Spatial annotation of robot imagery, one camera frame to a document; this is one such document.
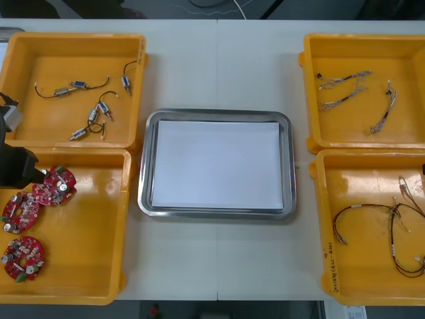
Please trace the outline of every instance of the stack of white paper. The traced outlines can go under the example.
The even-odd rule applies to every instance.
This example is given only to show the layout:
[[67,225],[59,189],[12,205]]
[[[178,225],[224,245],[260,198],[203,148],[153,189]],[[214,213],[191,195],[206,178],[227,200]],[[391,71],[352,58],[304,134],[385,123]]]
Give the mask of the stack of white paper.
[[279,124],[160,121],[152,204],[283,208]]

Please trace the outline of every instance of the table surface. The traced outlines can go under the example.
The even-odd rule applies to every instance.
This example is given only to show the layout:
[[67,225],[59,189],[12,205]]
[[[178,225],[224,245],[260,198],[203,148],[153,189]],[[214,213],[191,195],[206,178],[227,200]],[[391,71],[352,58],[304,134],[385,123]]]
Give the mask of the table surface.
[[297,211],[290,223],[153,219],[130,195],[118,299],[324,300],[319,224],[305,147],[305,94],[298,53],[321,33],[418,34],[425,21],[109,21],[0,19],[26,31],[142,33],[146,68],[139,125],[157,108],[284,113],[294,127]]

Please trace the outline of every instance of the red circuit board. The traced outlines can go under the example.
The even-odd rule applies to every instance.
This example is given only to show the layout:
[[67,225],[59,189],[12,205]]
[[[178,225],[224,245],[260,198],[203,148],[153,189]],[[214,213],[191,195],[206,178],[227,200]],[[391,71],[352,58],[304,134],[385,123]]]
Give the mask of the red circuit board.
[[32,193],[24,191],[19,192],[13,198],[7,202],[1,219],[5,222],[3,228],[5,231],[20,234],[24,230],[30,229],[37,221],[40,204]]
[[[43,246],[34,237],[23,236],[19,240],[14,239],[9,243],[3,256],[4,259],[10,257],[5,263],[5,270],[17,282],[34,280],[43,267],[45,255]],[[26,272],[29,266],[36,268],[36,271]]]
[[75,184],[75,177],[68,169],[53,166],[47,170],[43,184],[33,185],[33,194],[42,205],[59,205],[77,192]]

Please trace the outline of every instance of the stainless steel tray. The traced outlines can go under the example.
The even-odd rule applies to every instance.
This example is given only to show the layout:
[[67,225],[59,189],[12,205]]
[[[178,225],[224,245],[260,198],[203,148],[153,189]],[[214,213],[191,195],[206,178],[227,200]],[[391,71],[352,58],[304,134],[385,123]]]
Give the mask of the stainless steel tray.
[[[231,122],[277,123],[282,186],[282,208],[228,207],[170,207],[154,206],[155,162],[160,121],[173,122]],[[146,123],[145,141],[141,157],[138,203],[140,209],[152,217],[200,217],[227,219],[285,219],[296,209],[296,181],[292,125],[279,112],[239,110],[162,109],[153,112]]]

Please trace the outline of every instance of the yellow bin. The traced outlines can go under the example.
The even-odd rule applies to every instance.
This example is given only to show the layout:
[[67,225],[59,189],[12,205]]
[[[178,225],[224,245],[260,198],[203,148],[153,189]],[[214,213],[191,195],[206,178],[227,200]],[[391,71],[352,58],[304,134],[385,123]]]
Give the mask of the yellow bin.
[[[8,133],[12,146],[65,148],[138,149],[137,123],[141,104],[143,70],[149,62],[142,35],[109,33],[16,33],[11,37],[0,76],[0,91],[19,101],[23,120],[16,131]],[[131,82],[129,96],[122,84],[124,65]],[[69,82],[83,81],[98,86],[110,77],[105,87],[78,90],[68,96],[44,99]],[[100,134],[87,134],[69,142],[72,133],[87,126],[90,110],[102,93],[112,111],[114,122],[106,121],[104,140]]]
[[[122,273],[131,156],[125,150],[29,148],[38,169],[63,165],[77,193],[58,206],[40,207],[37,223],[20,235],[0,231],[0,249],[22,235],[37,238],[46,263],[34,281],[17,284],[0,269],[0,302],[21,304],[111,303],[126,285]],[[32,185],[25,188],[31,191]],[[0,191],[4,205],[14,190]]]
[[[308,149],[425,148],[425,36],[310,34],[299,55],[303,67]],[[372,70],[365,78],[369,89],[332,110],[319,111],[320,102],[340,100],[353,90],[350,79],[331,90],[319,90],[324,81]],[[397,91],[394,108],[384,128],[367,131],[384,116],[390,104],[388,80]]]
[[[425,207],[424,150],[323,150],[310,165],[319,213],[324,291],[346,305],[425,305],[425,275],[406,278],[392,260],[388,213],[370,207],[350,209],[337,227],[348,245],[333,234],[333,218],[345,207],[364,203],[410,204],[400,192],[402,175],[412,196]],[[407,269],[425,255],[425,219],[400,212],[411,232],[394,221],[396,257]]]

